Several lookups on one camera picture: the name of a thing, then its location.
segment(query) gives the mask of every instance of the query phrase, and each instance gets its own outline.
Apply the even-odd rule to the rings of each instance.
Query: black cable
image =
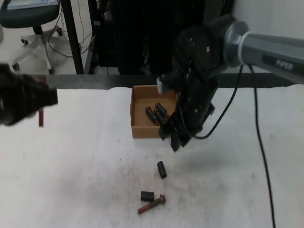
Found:
[[[64,57],[67,57],[67,58],[72,58],[73,56],[68,56],[68,55],[65,55],[65,54],[63,54],[63,53],[57,51],[57,50],[54,49],[54,48],[51,46],[51,44],[49,43],[49,39],[50,39],[50,37],[51,37],[51,34],[54,32],[54,29],[56,28],[56,26],[57,26],[57,24],[58,24],[58,22],[59,22],[59,20],[60,20],[60,18],[61,18],[61,16],[62,16],[62,12],[63,12],[63,10],[61,9],[61,12],[60,12],[60,14],[59,14],[58,20],[57,20],[55,26],[53,27],[51,33],[50,33],[49,36],[48,36],[48,40],[47,40],[48,42],[47,42],[47,43],[48,43],[48,45],[50,46],[50,48],[51,48],[53,51],[57,52],[58,54],[60,54],[60,55],[62,55],[62,56],[64,56]],[[91,34],[92,34],[92,32],[91,32],[89,35],[87,35],[86,38],[84,38],[83,41],[80,42],[80,44],[81,44],[81,43],[84,43],[84,41],[85,41]],[[85,53],[85,52],[91,47],[91,45],[92,45],[92,44],[91,44],[91,42],[90,42],[89,46],[88,46],[83,52],[81,52],[80,54]]]
[[[275,209],[274,209],[274,203],[273,203],[273,198],[272,198],[272,190],[271,190],[271,183],[270,183],[270,177],[269,177],[269,171],[268,171],[268,164],[267,164],[267,160],[266,160],[266,155],[265,155],[265,151],[264,151],[264,146],[263,146],[261,133],[260,133],[259,121],[258,121],[258,98],[257,98],[256,76],[255,76],[255,72],[254,72],[252,66],[248,65],[248,67],[249,67],[249,69],[251,71],[251,75],[252,75],[252,84],[253,84],[254,96],[255,96],[256,133],[257,133],[257,138],[258,138],[258,142],[259,142],[259,145],[260,145],[260,149],[261,149],[261,152],[262,152],[263,162],[264,162],[264,167],[265,167],[265,172],[266,172],[268,192],[269,192],[269,200],[270,200],[270,208],[271,208],[272,226],[273,226],[273,228],[276,228]]]
[[[235,86],[235,89],[232,93],[232,96],[227,104],[227,106],[225,107],[224,111],[222,112],[222,114],[220,115],[220,117],[218,118],[218,120],[216,121],[216,123],[214,124],[214,126],[212,127],[212,129],[210,130],[210,132],[208,134],[206,134],[205,136],[194,136],[194,138],[196,139],[207,139],[213,132],[214,130],[216,129],[216,127],[218,126],[219,122],[222,120],[223,116],[226,114],[227,110],[229,109],[236,93],[237,93],[237,90],[238,90],[238,86],[239,86],[239,82],[241,80],[241,75],[242,75],[242,72],[243,72],[243,65],[240,66],[239,68],[239,71],[238,71],[238,74],[237,74],[237,81],[236,81],[236,86]]]
[[[79,0],[77,0],[77,2],[78,2],[80,23],[81,23],[81,26],[82,26],[82,41],[84,41],[85,40],[85,29],[84,29],[84,25],[83,25],[82,19],[81,19]]]

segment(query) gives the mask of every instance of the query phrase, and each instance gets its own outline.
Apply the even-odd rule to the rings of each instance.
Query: chair wheel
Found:
[[[56,32],[57,32],[58,35],[60,35],[60,36],[63,35],[62,28],[58,28],[58,29],[56,30]]]
[[[29,44],[29,42],[28,42],[27,40],[25,40],[25,39],[21,39],[21,42],[22,42],[24,45],[28,45],[28,44]]]
[[[52,67],[52,69],[49,69],[49,70],[48,70],[48,73],[49,73],[50,75],[55,74],[55,69]]]
[[[12,67],[13,67],[13,69],[16,70],[16,71],[20,70],[19,64],[18,64],[18,63],[13,64]]]

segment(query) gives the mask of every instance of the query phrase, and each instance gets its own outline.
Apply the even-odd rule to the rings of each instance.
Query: open cardboard box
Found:
[[[171,115],[175,110],[176,101],[177,95],[173,91],[159,94],[155,85],[134,86],[130,107],[133,138],[159,138],[160,127],[151,121],[145,108],[150,106],[154,111],[155,104],[159,102]]]

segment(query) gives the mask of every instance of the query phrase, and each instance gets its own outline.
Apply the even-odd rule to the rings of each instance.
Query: black metal frame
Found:
[[[68,38],[72,50],[74,65],[77,74],[84,74],[84,67],[82,64],[80,46],[77,38],[77,32],[75,28],[73,10],[71,6],[71,0],[62,0],[61,7],[66,21],[66,29]]]
[[[73,10],[71,6],[71,0],[62,0],[61,6],[66,21],[66,29],[69,37],[69,42],[72,50],[74,65],[77,74],[93,74],[93,69],[96,66],[96,51],[98,44],[95,44],[96,34],[99,33],[98,29],[95,28],[96,22],[100,22],[97,13],[97,2],[96,0],[88,0],[90,20],[92,26],[91,44],[92,46],[88,50],[88,55],[85,62],[85,68],[82,63],[80,46],[77,38],[77,32],[74,22]]]
[[[157,76],[149,75],[45,75],[47,84],[58,89],[111,89],[155,85]],[[221,74],[219,87],[234,88],[237,74]],[[256,85],[259,88],[272,88],[294,85],[284,78],[271,73],[256,74]],[[239,83],[240,88],[252,87],[252,76],[243,73]]]

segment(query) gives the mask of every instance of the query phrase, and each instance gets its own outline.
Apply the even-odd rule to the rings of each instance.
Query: black cylindrical nut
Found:
[[[152,120],[153,123],[156,122],[156,116],[154,115],[153,111],[151,110],[150,107],[146,107],[146,113],[148,117]]]
[[[163,165],[163,162],[160,161],[157,163],[158,172],[160,173],[160,176],[162,179],[164,179],[167,176],[167,172],[165,170],[165,166]]]
[[[154,201],[154,192],[142,191],[141,192],[141,201],[153,202]]]

